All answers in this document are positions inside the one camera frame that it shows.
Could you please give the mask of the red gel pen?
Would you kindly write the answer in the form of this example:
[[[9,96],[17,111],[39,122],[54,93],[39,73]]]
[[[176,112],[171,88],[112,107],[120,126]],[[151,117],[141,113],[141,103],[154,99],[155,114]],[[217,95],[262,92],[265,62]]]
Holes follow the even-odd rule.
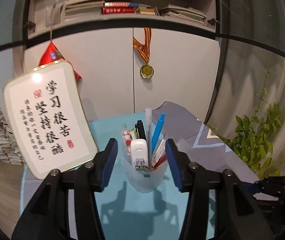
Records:
[[[156,152],[153,154],[153,157],[151,160],[151,164],[153,168],[160,166],[167,159],[166,153],[165,153],[165,145],[166,145],[166,140],[162,139]]]

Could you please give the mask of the white correction tape dispenser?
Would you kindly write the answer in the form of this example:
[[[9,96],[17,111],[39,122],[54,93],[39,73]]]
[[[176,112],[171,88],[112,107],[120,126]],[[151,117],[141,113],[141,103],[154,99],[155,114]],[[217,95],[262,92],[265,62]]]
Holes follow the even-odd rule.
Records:
[[[149,167],[148,146],[145,139],[135,139],[130,143],[131,163],[135,169]]]

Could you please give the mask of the blue pen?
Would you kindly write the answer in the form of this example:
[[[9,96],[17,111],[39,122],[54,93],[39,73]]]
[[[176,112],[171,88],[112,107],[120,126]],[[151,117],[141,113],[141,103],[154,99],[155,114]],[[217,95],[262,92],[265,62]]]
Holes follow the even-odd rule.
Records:
[[[158,142],[158,139],[159,139],[162,127],[164,125],[164,122],[165,122],[165,113],[161,113],[161,116],[158,119],[158,122],[156,124],[155,130],[154,130],[154,133],[153,133],[153,136],[152,136],[152,140],[151,140],[151,143],[152,143],[151,150],[152,151],[151,151],[151,153],[153,153],[154,150],[155,150],[155,147],[157,145],[157,142]]]

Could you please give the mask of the translucent white pen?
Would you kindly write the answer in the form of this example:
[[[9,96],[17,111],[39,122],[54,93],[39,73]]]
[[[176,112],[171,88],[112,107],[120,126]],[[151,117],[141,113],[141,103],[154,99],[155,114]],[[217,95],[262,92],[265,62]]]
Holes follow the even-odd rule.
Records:
[[[146,125],[146,139],[148,146],[148,156],[151,157],[151,140],[152,140],[152,109],[145,109],[145,125]]]

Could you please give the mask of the red patterned pen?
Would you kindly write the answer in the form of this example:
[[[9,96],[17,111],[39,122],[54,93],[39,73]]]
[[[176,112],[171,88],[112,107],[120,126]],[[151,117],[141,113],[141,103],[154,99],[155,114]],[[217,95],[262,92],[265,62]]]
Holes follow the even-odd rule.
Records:
[[[131,162],[132,161],[132,154],[131,154],[130,144],[132,141],[132,137],[131,137],[129,130],[127,129],[127,126],[125,123],[123,123],[123,133],[122,134],[123,134],[123,138],[124,138],[125,145],[127,148],[128,159]]]

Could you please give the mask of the translucent plastic pen cup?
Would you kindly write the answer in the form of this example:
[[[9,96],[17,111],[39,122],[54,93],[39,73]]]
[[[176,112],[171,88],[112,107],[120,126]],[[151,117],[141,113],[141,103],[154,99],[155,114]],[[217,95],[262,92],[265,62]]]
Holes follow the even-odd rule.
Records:
[[[135,169],[128,159],[127,150],[122,155],[122,162],[129,183],[140,193],[149,193],[160,186],[168,167],[167,159],[156,168],[152,167],[149,160],[149,167]]]

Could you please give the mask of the blue grey tablecloth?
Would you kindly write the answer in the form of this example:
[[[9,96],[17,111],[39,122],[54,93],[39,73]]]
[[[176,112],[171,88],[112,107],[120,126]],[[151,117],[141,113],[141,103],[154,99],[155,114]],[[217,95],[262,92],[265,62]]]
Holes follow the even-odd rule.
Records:
[[[229,168],[247,183],[257,181],[257,175],[187,109],[165,102],[152,112],[153,121],[161,114],[165,122],[160,139],[173,139],[190,160],[211,171]],[[96,194],[106,239],[178,239],[180,235],[188,195],[175,187],[168,164],[143,174],[132,167],[127,157],[121,132],[144,117],[140,112],[90,123],[100,150],[110,138],[115,138],[119,146],[109,185]]]

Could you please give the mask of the black marker pen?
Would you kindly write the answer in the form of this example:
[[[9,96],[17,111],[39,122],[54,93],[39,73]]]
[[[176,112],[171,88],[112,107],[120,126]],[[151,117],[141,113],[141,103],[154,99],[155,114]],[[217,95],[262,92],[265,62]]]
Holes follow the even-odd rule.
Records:
[[[144,125],[143,125],[142,120],[137,121],[137,123],[135,124],[135,129],[137,131],[138,138],[146,140],[146,133],[145,133],[145,129],[144,129]]]

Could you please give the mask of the green potted plant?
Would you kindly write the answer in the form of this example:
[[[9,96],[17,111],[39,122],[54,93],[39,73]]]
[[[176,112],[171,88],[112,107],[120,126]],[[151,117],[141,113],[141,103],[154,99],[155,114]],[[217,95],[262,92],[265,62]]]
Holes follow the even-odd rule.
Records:
[[[271,71],[221,88],[208,124],[258,178],[285,176],[285,95]]]

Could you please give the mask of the framed calligraphy sign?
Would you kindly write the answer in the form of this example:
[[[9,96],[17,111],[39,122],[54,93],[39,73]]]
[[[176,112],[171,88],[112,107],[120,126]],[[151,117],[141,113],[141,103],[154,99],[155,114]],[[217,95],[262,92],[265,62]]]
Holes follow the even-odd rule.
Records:
[[[96,155],[70,62],[51,62],[8,81],[4,101],[15,140],[36,178],[75,168]]]

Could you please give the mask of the gold medal with ribbon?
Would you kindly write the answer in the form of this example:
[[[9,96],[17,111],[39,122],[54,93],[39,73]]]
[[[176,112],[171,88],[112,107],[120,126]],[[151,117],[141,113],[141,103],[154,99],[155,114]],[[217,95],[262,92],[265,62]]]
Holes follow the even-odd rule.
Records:
[[[152,39],[151,28],[144,27],[144,38],[145,42],[142,44],[135,37],[133,37],[133,48],[136,49],[144,62],[144,65],[142,65],[140,68],[140,76],[143,79],[151,79],[154,75],[154,69],[149,64]]]

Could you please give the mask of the red hanging pouch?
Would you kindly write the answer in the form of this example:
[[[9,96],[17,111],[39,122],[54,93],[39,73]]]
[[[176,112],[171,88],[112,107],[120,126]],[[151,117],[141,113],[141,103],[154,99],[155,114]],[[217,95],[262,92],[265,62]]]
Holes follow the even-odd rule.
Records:
[[[58,50],[58,48],[54,45],[54,43],[50,41],[49,45],[47,46],[47,49],[45,50],[42,57],[40,58],[38,66],[49,64],[51,62],[58,61],[58,60],[65,60],[65,58],[61,54],[61,52]]]

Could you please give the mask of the pile of booklets on shelf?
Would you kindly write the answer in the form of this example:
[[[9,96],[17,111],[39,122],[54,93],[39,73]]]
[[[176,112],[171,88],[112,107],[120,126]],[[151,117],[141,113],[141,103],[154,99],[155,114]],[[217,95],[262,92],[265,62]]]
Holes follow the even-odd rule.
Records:
[[[159,10],[161,16],[170,16],[175,18],[181,18],[184,20],[189,20],[193,22],[197,22],[200,24],[204,24],[204,20],[206,19],[206,15],[197,9],[193,9],[191,7],[185,8],[177,5],[169,4],[164,8]]]

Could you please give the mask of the red books on shelf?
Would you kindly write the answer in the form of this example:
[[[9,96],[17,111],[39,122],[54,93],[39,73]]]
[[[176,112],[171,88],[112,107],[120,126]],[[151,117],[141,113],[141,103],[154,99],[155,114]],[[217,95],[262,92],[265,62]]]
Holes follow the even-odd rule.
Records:
[[[103,15],[109,14],[144,14],[158,15],[158,12],[149,5],[134,2],[106,2],[102,9]]]

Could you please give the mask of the stack of books on shelf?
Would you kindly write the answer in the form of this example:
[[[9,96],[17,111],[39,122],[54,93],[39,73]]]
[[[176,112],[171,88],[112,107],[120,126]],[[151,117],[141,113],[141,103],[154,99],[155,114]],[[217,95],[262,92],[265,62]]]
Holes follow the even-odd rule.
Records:
[[[104,0],[67,0],[63,5],[64,21],[71,21],[102,13]]]

